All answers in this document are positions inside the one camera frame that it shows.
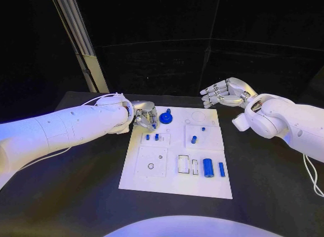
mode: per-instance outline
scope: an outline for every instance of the table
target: table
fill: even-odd
[[[98,93],[68,92],[56,110]],[[126,95],[157,106],[202,107],[200,97]],[[285,237],[324,236],[324,199],[313,190],[301,154],[280,138],[239,132],[244,111],[216,105],[234,200],[120,190],[130,135],[108,134],[18,172],[0,192],[0,236],[101,237],[153,217],[199,215]],[[324,164],[313,161],[324,191]]]

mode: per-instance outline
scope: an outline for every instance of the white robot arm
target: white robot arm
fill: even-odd
[[[110,95],[113,97],[98,97],[94,106],[85,105],[87,102],[48,115],[0,124],[0,189],[36,158],[92,141],[107,133],[128,132],[134,116],[134,124],[154,131],[154,103],[130,102],[123,95]]]
[[[206,108],[216,103],[245,108],[234,119],[241,131],[251,127],[265,138],[281,137],[293,149],[324,162],[324,109],[277,95],[258,95],[238,78],[221,81],[200,94]]]

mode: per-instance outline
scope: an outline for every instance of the white cable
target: white cable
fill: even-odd
[[[308,174],[310,174],[310,178],[311,178],[311,181],[314,183],[316,193],[317,193],[319,196],[324,197],[324,193],[323,193],[323,191],[320,190],[320,188],[317,186],[317,181],[319,181],[317,169],[316,169],[314,164],[311,163],[311,160],[310,160],[310,158],[306,154],[303,154],[303,159],[304,159],[304,165],[306,165],[306,168],[307,168],[307,171],[308,171]],[[314,172],[316,172],[316,179],[313,178],[313,175],[311,175],[311,172],[310,172],[310,168],[308,168],[308,165],[307,165],[307,160],[308,160],[310,165],[311,165],[311,167],[314,169]]]
[[[45,159],[48,159],[48,158],[51,158],[51,157],[55,157],[55,156],[61,155],[62,153],[68,152],[69,149],[71,149],[71,147],[69,147],[67,150],[64,150],[62,152],[59,152],[58,154],[55,154],[55,155],[52,155],[52,156],[48,156],[48,157],[44,157],[42,159],[39,159],[38,161],[32,162],[32,163],[28,164],[25,167],[22,167],[20,170],[23,170],[25,168],[28,168],[31,165],[33,165],[33,164],[38,163],[39,161],[42,161],[42,160],[45,160]]]
[[[82,105],[87,105],[87,104],[88,104],[90,102],[92,102],[94,100],[97,100],[97,99],[100,99],[100,98],[103,98],[103,97],[107,97],[107,96],[110,96],[110,95],[120,95],[120,94],[113,93],[113,94],[101,95],[101,96],[98,96],[97,98],[94,98],[94,99],[91,99],[90,101],[87,101]],[[71,149],[71,147],[69,147],[67,150],[64,150],[62,152],[59,152],[58,154],[55,154],[55,155],[52,155],[52,156],[48,156],[48,157],[44,157],[42,159],[36,160],[35,162],[32,162],[31,164],[28,164],[26,166],[23,166],[23,167],[20,168],[20,170],[23,170],[25,168],[28,168],[31,165],[33,165],[35,163],[41,162],[42,160],[45,160],[45,159],[48,159],[48,158],[51,158],[51,157],[55,157],[55,156],[61,155],[62,153],[68,152],[69,149]]]

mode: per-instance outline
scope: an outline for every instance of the dark table surface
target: dark table surface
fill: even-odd
[[[56,110],[97,93],[68,92]],[[203,108],[199,97],[126,95],[157,106]],[[239,132],[242,108],[216,106],[234,199],[120,190],[131,132],[108,134],[18,172],[0,192],[0,236],[101,237],[153,217],[234,220],[285,237],[324,236],[324,198],[316,195],[303,156],[280,138]],[[324,164],[314,161],[324,191]]]

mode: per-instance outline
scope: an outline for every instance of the white square board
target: white square board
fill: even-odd
[[[172,109],[173,122],[160,123],[154,133],[141,126],[133,128],[120,189],[232,199],[216,110],[162,106],[156,108],[159,115]],[[190,140],[195,132],[196,144]],[[156,133],[164,140],[154,140]],[[179,173],[179,156],[189,156],[189,173]],[[203,173],[206,158],[213,161],[212,178],[206,178]],[[198,160],[198,174],[193,174],[193,160]],[[226,177],[221,177],[221,162]]]

